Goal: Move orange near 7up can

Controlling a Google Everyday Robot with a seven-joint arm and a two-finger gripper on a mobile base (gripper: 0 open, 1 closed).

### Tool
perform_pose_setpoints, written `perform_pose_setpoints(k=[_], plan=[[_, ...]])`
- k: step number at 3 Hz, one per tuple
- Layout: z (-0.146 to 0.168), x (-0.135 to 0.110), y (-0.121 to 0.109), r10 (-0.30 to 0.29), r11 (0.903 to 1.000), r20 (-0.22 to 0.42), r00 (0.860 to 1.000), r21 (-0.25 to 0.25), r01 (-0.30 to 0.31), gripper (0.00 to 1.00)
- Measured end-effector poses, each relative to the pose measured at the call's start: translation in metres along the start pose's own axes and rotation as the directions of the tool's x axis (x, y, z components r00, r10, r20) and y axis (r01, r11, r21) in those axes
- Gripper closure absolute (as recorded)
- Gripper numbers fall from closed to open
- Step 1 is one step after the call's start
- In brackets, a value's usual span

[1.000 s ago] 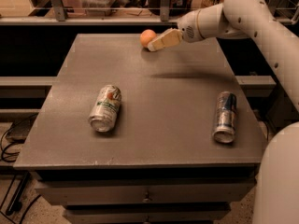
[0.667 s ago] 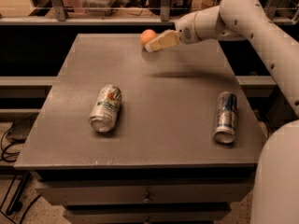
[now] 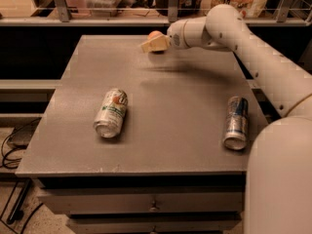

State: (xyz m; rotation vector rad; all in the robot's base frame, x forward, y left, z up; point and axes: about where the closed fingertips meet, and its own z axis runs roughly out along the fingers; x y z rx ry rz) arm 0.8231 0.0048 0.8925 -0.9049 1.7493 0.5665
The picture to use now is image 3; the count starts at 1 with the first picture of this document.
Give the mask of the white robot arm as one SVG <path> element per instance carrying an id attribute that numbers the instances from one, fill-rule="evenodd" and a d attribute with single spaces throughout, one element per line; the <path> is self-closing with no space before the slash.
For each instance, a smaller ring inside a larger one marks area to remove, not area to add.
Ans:
<path id="1" fill-rule="evenodd" d="M 238 57 L 280 115 L 251 148 L 244 234 L 311 234 L 312 76 L 254 35 L 226 4 L 178 20 L 165 34 L 152 32 L 141 44 L 144 52 L 221 46 Z"/>

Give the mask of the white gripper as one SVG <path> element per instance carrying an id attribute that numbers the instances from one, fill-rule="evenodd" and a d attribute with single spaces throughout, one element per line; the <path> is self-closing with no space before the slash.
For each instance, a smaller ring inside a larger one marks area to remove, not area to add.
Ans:
<path id="1" fill-rule="evenodd" d="M 147 39 L 140 46 L 145 53 L 166 51 L 171 45 L 177 49 L 187 49 L 188 46 L 184 39 L 184 27 L 186 20 L 178 20 L 170 25 L 167 36 L 158 35 Z"/>

